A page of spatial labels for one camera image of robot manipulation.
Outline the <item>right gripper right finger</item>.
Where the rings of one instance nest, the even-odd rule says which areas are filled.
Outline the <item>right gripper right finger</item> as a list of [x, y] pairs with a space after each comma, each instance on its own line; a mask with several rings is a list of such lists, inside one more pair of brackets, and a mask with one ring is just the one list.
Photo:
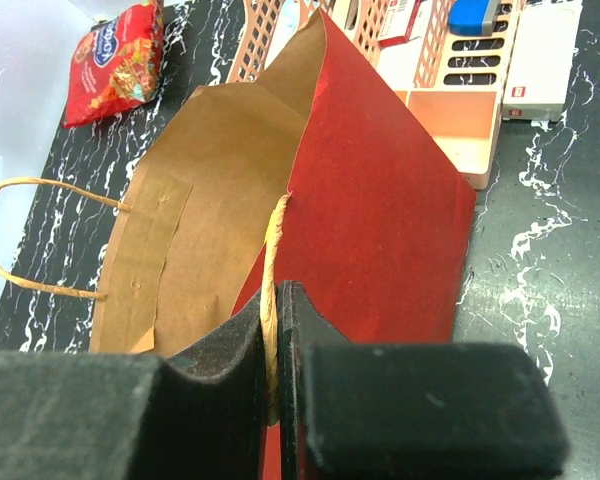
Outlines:
[[285, 479], [554, 479], [568, 436], [543, 376], [503, 343], [359, 344], [303, 285], [277, 289]]

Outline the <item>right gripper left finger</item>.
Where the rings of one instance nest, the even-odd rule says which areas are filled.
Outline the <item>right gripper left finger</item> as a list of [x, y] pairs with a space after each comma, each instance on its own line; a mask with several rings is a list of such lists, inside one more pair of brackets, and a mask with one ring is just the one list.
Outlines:
[[171, 358], [0, 352], [0, 479], [258, 479], [259, 301]]

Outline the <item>red paper bag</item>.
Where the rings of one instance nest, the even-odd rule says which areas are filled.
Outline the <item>red paper bag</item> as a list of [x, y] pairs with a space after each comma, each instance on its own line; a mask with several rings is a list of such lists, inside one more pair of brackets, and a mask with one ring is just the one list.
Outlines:
[[[273, 105], [304, 127], [290, 147], [259, 146], [255, 159], [237, 147], [237, 177], [221, 187], [225, 205], [242, 210], [248, 193], [272, 193], [256, 223], [265, 243], [235, 296], [235, 314], [259, 301], [266, 433], [268, 415], [279, 416], [278, 286], [302, 284], [355, 343], [439, 344], [453, 318], [475, 192], [323, 14], [257, 81], [199, 90], [186, 107], [207, 121], [230, 98], [257, 111]], [[136, 334], [91, 354], [171, 358], [197, 341], [145, 346]]]

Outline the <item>red cookie snack bag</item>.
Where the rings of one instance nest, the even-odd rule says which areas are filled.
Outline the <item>red cookie snack bag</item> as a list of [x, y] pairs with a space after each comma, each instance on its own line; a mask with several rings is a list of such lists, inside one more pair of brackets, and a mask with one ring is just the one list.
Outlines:
[[72, 56], [63, 126], [87, 125], [151, 101], [163, 39], [162, 1], [134, 4], [86, 34]]

